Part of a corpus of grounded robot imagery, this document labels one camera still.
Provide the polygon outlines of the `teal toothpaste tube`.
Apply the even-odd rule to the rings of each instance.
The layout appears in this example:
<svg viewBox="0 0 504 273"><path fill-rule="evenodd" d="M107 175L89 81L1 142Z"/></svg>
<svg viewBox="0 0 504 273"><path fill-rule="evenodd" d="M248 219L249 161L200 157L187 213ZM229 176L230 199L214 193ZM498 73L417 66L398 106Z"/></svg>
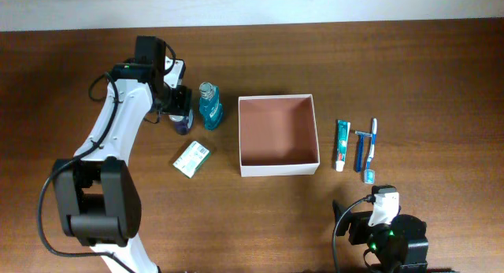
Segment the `teal toothpaste tube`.
<svg viewBox="0 0 504 273"><path fill-rule="evenodd" d="M345 120L338 120L338 138L337 150L335 159L335 169L342 172L346 163L348 138L350 134L350 122Z"/></svg>

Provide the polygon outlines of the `white cardboard box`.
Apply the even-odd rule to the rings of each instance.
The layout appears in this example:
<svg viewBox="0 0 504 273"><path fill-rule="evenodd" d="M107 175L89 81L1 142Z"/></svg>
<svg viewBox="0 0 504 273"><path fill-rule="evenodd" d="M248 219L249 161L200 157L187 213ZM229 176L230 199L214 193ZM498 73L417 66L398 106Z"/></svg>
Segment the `white cardboard box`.
<svg viewBox="0 0 504 273"><path fill-rule="evenodd" d="M238 98L242 177L312 175L320 166L313 96Z"/></svg>

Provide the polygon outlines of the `blue disposable razor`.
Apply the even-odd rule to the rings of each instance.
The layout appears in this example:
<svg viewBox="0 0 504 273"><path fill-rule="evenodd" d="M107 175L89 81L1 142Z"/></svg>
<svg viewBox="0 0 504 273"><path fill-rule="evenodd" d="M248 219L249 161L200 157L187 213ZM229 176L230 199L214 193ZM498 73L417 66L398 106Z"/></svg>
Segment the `blue disposable razor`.
<svg viewBox="0 0 504 273"><path fill-rule="evenodd" d="M372 134L364 131L355 131L354 132L358 136L358 147L356 153L356 162L355 162L355 171L357 173L361 172L362 169L362 157L364 153L364 140L366 138L371 138Z"/></svg>

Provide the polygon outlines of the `teal mouthwash bottle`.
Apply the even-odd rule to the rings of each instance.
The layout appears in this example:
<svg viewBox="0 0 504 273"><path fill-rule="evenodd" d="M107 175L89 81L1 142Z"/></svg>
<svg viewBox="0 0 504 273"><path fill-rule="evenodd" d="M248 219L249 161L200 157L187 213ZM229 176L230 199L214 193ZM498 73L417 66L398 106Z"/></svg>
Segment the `teal mouthwash bottle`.
<svg viewBox="0 0 504 273"><path fill-rule="evenodd" d="M215 130L221 123L224 110L220 101L218 86L204 82L199 87L199 112L204 119L206 130Z"/></svg>

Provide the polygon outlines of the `green white soap box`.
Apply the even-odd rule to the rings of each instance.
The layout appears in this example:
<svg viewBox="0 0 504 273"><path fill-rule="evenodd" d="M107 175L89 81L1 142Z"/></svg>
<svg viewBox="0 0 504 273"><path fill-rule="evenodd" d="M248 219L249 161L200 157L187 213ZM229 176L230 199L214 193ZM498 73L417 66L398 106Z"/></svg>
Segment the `green white soap box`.
<svg viewBox="0 0 504 273"><path fill-rule="evenodd" d="M191 179L210 155L211 152L206 147L193 141L175 160L173 166Z"/></svg>

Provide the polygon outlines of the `blue white toothbrush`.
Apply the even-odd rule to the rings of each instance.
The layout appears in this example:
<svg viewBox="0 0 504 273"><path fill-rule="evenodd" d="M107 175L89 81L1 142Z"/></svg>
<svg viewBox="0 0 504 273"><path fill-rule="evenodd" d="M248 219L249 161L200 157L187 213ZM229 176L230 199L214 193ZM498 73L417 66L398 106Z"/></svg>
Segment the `blue white toothbrush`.
<svg viewBox="0 0 504 273"><path fill-rule="evenodd" d="M365 174L364 174L364 182L367 184L374 184L375 182L375 172L371 169L372 159L374 158L375 153L375 144L376 144L376 134L377 134L377 118L372 119L372 132L371 132L371 141L369 145L369 154L367 156L366 165L365 165Z"/></svg>

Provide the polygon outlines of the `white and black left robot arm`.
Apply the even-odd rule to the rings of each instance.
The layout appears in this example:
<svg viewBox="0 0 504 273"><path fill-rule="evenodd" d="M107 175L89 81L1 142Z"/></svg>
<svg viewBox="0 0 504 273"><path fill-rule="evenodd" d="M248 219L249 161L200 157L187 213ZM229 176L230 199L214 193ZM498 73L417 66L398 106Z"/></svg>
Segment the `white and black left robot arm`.
<svg viewBox="0 0 504 273"><path fill-rule="evenodd" d="M54 188L65 235L100 256L112 272L158 272L139 236L142 205L128 170L148 113L168 115L179 133L194 119L185 63L162 39L140 35L135 54L104 73L107 94L91 133L70 159L55 161L43 189Z"/></svg>

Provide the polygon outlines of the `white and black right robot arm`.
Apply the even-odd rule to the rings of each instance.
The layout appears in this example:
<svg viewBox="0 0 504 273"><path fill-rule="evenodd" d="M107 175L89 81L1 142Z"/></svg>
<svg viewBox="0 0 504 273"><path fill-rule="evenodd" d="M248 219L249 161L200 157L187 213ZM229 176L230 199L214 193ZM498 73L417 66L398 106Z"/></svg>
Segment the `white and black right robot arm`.
<svg viewBox="0 0 504 273"><path fill-rule="evenodd" d="M332 237L349 235L351 245L366 245L364 256L373 254L378 264L365 263L369 272L426 273L428 271L426 222L398 214L389 224L370 226L371 212L352 212L332 202L335 228Z"/></svg>

